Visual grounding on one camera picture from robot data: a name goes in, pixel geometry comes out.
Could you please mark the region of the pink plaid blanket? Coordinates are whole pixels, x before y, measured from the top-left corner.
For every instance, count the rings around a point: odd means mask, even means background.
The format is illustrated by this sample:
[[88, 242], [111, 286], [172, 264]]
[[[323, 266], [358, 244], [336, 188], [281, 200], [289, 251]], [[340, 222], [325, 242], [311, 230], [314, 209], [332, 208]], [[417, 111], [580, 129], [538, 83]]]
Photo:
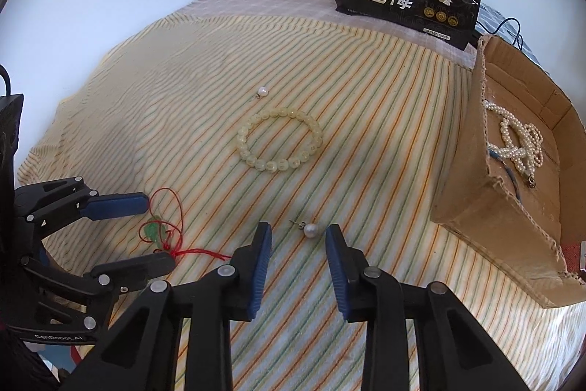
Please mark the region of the pink plaid blanket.
[[389, 21], [337, 11], [335, 0], [195, 0], [179, 10], [195, 17], [219, 15], [261, 15], [306, 18], [368, 29], [392, 35], [432, 49], [446, 59], [466, 66], [474, 66], [477, 50], [470, 45], [461, 51], [453, 45], [425, 33], [420, 33]]

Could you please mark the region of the brown cardboard box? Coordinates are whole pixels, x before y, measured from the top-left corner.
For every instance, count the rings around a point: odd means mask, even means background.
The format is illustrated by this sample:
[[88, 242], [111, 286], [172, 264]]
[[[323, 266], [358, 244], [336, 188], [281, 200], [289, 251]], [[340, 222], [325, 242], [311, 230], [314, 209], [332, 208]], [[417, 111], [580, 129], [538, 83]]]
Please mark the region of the brown cardboard box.
[[[495, 103], [533, 124], [542, 166], [522, 174], [503, 154]], [[562, 89], [499, 37], [478, 42], [468, 106], [433, 222], [458, 235], [543, 307], [585, 299], [577, 254], [585, 239], [585, 128]]]

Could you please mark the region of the yellow striped towel blanket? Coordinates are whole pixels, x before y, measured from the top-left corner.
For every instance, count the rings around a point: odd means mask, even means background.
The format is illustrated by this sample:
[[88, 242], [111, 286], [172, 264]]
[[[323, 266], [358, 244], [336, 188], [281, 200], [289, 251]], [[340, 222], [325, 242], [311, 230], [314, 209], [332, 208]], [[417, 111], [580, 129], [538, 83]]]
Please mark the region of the yellow striped towel blanket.
[[[336, 223], [397, 280], [439, 280], [533, 390], [553, 390], [585, 335], [585, 309], [540, 307], [429, 218], [472, 73], [394, 36], [281, 16], [171, 15], [112, 49], [59, 106], [18, 171], [81, 176], [98, 192], [155, 195], [190, 255], [173, 284], [215, 268], [261, 221], [273, 229], [261, 308], [235, 324], [238, 390], [356, 390], [364, 327], [339, 313], [322, 239]], [[258, 87], [268, 96], [257, 98]]]

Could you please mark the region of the blue metal bangle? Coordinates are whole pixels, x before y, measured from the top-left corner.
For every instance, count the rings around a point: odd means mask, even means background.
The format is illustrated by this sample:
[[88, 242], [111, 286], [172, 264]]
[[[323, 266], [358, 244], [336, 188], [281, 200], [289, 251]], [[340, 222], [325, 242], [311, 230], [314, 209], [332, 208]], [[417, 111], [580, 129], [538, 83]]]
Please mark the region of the blue metal bangle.
[[512, 183], [513, 193], [515, 194], [516, 200], [519, 203], [522, 203], [522, 196], [520, 195], [519, 183], [516, 180], [515, 173], [495, 150], [490, 149], [489, 154], [490, 157], [499, 162], [502, 168], [505, 170], [505, 173], [507, 174], [509, 181]]

